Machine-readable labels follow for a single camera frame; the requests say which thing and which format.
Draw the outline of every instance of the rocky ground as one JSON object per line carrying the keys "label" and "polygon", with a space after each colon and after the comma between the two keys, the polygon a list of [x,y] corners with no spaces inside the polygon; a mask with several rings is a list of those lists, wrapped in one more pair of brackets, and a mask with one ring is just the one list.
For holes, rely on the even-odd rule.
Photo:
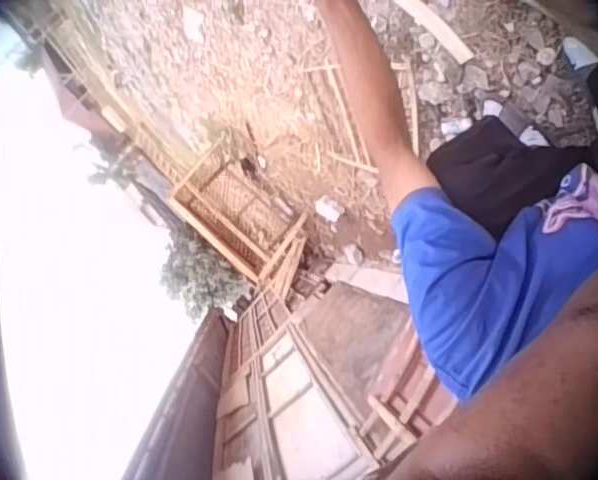
{"label": "rocky ground", "polygon": [[[332,258],[355,243],[366,258],[390,263],[393,239],[374,174],[335,159],[365,155],[354,131],[350,141],[340,85],[321,68],[336,58],[308,1],[74,1],[117,88],[160,129],[199,151],[217,129],[249,138],[249,124],[266,161],[261,174],[294,209],[313,213],[313,252]],[[390,59],[412,60],[424,160],[446,141],[442,124],[478,120],[493,95],[518,105],[558,146],[594,137],[585,86],[562,58],[564,33],[538,11],[517,0],[430,0],[475,53],[459,66],[394,2],[361,3]],[[397,76],[409,112],[407,75]],[[314,214],[324,194],[346,210],[334,227]]]}

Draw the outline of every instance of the person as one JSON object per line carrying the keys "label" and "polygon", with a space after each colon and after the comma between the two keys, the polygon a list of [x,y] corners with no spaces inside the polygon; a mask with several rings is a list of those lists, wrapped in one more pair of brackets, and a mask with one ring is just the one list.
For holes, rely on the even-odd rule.
{"label": "person", "polygon": [[[512,185],[516,211],[504,222],[500,238],[495,239],[482,224],[453,204],[444,192],[447,182],[440,181],[412,151],[396,79],[357,1],[317,0],[317,6],[339,59],[353,118],[379,170],[402,254],[413,322],[428,361],[441,382],[464,404],[486,386],[489,388],[480,397],[482,404],[488,400],[500,402],[502,396],[509,397],[507,410],[506,406],[498,404],[491,409],[491,415],[482,415],[491,423],[479,425],[473,431],[492,433],[484,438],[493,438],[500,428],[495,422],[512,421],[507,415],[497,418],[495,412],[514,412],[522,416],[524,422],[525,419],[537,420],[535,441],[528,444],[529,448],[536,448],[539,455],[534,458],[537,469],[530,470],[537,474],[517,475],[511,467],[511,478],[562,478],[549,476],[562,471],[551,463],[557,458],[554,453],[572,456],[575,448],[581,445],[578,441],[560,442],[557,438],[550,450],[540,448],[541,442],[547,442],[548,435],[572,432],[575,425],[583,429],[579,420],[590,422],[586,428],[590,428],[593,436],[585,438],[591,443],[595,443],[592,439],[598,434],[598,412],[580,412],[572,422],[564,416],[573,413],[577,406],[582,409],[598,406],[592,398],[596,395],[593,387],[598,387],[598,383],[593,382],[593,379],[598,381],[598,371],[594,370],[598,367],[595,363],[598,352],[591,351],[594,342],[588,342],[593,337],[598,339],[598,326],[591,328],[588,336],[580,334],[585,328],[583,319],[591,319],[588,323],[592,324],[598,320],[598,312],[589,311],[592,307],[586,310],[579,297],[573,297],[589,279],[598,286],[595,280],[598,277],[598,173],[594,168],[598,163],[581,158],[569,171],[563,172],[563,178],[559,178],[556,185],[550,186],[552,195],[540,197],[536,204],[534,194],[525,204],[520,202],[519,198],[523,199],[527,188],[522,186],[520,192],[514,192]],[[483,135],[487,129],[480,129],[480,124],[475,127],[463,135],[463,140],[472,138],[471,142],[464,143],[462,149],[449,146],[447,150],[464,150],[463,158],[469,158],[471,153],[477,155],[479,152],[466,151],[467,145],[481,144],[484,149],[492,148],[492,142]],[[536,140],[537,132],[528,136]],[[517,157],[525,153],[537,160],[541,160],[542,152],[559,154],[557,149],[545,145],[543,148],[548,150],[534,146],[515,151]],[[500,161],[509,151],[491,152],[496,155],[490,158]],[[505,206],[506,200],[511,199],[512,194],[497,201]],[[487,202],[489,199],[481,197],[481,200]],[[582,295],[585,298],[590,288],[584,289],[586,294]],[[575,307],[564,309],[571,298]],[[579,313],[572,313],[573,308],[579,308]],[[561,320],[564,315],[570,320]],[[552,352],[552,347],[559,350]],[[586,360],[578,356],[585,353],[590,354]],[[519,367],[526,358],[526,365]],[[572,367],[575,359],[581,363],[580,368],[564,370],[565,366]],[[591,378],[583,381],[582,373],[590,374]],[[564,389],[573,388],[574,380],[581,380],[581,388],[588,390],[581,395],[574,391],[566,393],[568,390]],[[548,389],[546,392],[540,391],[542,384]],[[559,394],[568,399],[560,399]],[[541,407],[539,411],[544,414],[553,408],[555,414],[547,415],[545,422],[565,423],[542,428],[542,422],[545,422],[539,422],[537,412],[526,411],[530,407]],[[469,431],[457,433],[453,439],[451,430],[446,440],[431,440],[433,446],[430,449],[435,450],[438,444],[445,445],[440,451],[449,455],[446,462],[450,463],[466,454],[472,455],[472,460],[481,458],[496,465],[500,451],[480,451],[479,445],[485,445],[469,437],[470,434]],[[470,444],[474,448],[458,448],[457,453],[452,454],[452,445],[462,441],[464,436],[475,440]],[[507,448],[505,438],[505,435],[499,437],[497,444],[502,450]],[[519,450],[524,448],[522,440],[519,439],[517,445]],[[591,450],[598,453],[598,445],[582,450],[586,462],[593,456]],[[533,460],[534,451],[526,452],[525,459],[529,462]],[[545,459],[541,456],[544,452],[548,455]],[[515,458],[522,457],[513,455],[510,458],[514,463]],[[568,464],[563,463],[562,457],[559,459],[562,461],[559,465]],[[569,464],[574,463],[576,458],[570,458]],[[475,468],[470,470],[473,474],[479,472],[479,465]],[[564,478],[575,478],[583,470],[585,467]],[[421,478],[455,478],[434,475]],[[466,474],[457,478],[478,477]]]}

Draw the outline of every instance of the sky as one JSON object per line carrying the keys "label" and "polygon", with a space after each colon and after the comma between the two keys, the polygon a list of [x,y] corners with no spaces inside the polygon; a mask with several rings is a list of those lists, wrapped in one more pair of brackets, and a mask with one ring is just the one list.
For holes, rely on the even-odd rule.
{"label": "sky", "polygon": [[120,478],[195,332],[159,283],[167,231],[87,181],[88,138],[43,70],[0,69],[1,325],[35,480]]}

